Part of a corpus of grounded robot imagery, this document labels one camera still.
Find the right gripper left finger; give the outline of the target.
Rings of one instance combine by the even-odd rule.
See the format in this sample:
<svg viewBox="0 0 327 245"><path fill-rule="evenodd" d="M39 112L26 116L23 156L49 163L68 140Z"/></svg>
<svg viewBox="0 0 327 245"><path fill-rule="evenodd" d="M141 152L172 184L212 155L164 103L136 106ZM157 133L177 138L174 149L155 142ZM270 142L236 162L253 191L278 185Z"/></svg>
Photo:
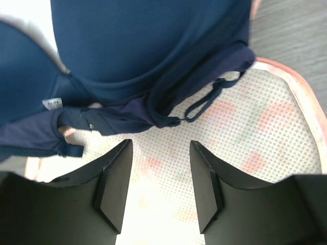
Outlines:
<svg viewBox="0 0 327 245"><path fill-rule="evenodd" d="M115 244L132 160L126 139L48 183L1 172L1 244Z"/></svg>

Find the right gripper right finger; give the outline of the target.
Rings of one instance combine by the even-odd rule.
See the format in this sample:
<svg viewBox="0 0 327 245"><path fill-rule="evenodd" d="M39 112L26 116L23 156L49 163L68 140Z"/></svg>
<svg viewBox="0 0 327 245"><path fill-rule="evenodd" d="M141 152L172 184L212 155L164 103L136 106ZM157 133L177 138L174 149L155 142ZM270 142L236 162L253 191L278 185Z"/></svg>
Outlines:
<svg viewBox="0 0 327 245"><path fill-rule="evenodd" d="M190 164L206 244L326 244L326 175L266 182L197 141Z"/></svg>

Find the navy blue bra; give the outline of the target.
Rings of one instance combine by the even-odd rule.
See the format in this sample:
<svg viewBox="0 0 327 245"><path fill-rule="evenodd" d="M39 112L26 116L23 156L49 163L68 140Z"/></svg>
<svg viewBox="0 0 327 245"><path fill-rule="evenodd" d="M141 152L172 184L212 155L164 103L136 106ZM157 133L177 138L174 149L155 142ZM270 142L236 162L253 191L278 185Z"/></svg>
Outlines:
<svg viewBox="0 0 327 245"><path fill-rule="evenodd" d="M62 127L103 136L194 122L254 63L251 1L51 1L64 67L1 18L1 160L81 157Z"/></svg>

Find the pink mesh laundry bag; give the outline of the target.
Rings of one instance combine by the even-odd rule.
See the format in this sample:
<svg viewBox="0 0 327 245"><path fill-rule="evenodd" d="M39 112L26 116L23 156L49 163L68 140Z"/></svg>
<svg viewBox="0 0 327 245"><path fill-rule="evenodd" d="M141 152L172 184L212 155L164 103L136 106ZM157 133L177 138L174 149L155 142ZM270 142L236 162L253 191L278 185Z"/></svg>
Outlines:
<svg viewBox="0 0 327 245"><path fill-rule="evenodd" d="M1 1L1 18L16 20L63 68L50 2ZM258 1L251 2L249 39L258 5ZM131 175L122 230L115 244L206 244L199 229L192 180L192 141L266 182L276 183L291 175L326 175L326 117L301 75L255 55L242 76L230 71L222 78L236 80L236 84L223 89L194 122L109 136L62 127L66 142L84 148L81 157L11 156L26 158L25 174L1 172L48 183L130 139Z"/></svg>

